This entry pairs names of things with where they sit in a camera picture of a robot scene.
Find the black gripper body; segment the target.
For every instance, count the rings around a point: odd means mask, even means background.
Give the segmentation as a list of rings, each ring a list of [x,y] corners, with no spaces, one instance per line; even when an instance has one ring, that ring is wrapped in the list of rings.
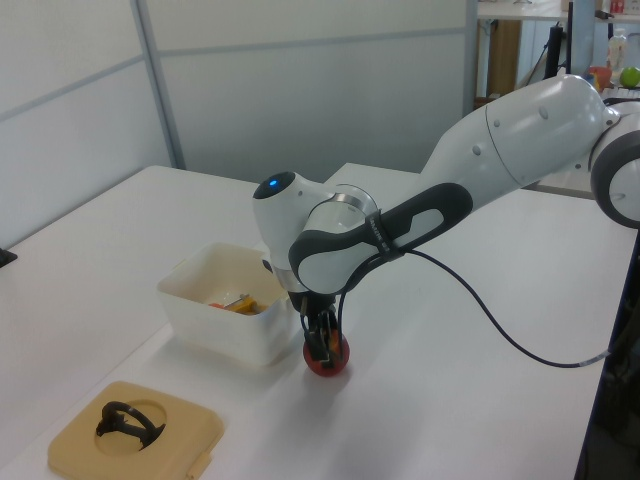
[[[301,296],[299,313],[304,330],[317,330],[328,326],[338,329],[336,296],[305,292]]]

